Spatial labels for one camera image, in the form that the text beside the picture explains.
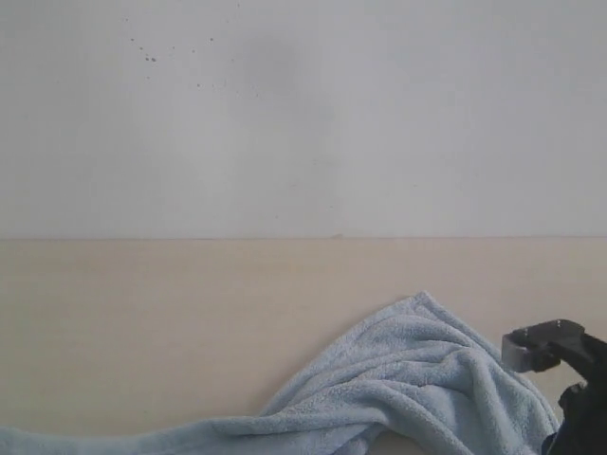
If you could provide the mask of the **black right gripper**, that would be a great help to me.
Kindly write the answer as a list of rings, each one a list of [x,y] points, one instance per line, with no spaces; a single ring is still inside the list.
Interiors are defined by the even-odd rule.
[[[606,453],[606,343],[584,334],[579,347],[557,349],[561,359],[585,381],[566,389],[559,400],[563,422],[553,454]]]

